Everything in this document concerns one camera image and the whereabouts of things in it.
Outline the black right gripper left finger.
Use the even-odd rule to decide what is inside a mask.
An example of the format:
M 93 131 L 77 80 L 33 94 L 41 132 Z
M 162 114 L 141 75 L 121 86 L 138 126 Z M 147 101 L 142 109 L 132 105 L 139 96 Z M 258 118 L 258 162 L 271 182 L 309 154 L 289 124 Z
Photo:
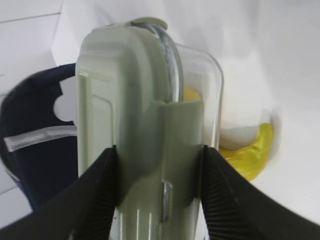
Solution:
M 2 240 L 107 240 L 116 206 L 117 153 L 106 148 L 51 202 L 2 228 Z

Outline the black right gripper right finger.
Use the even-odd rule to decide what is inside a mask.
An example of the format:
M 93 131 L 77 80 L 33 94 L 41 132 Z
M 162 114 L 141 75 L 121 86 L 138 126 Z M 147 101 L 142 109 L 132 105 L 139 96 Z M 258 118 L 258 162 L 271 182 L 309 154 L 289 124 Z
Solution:
M 211 240 L 318 240 L 320 226 L 280 205 L 212 147 L 202 159 L 201 202 Z

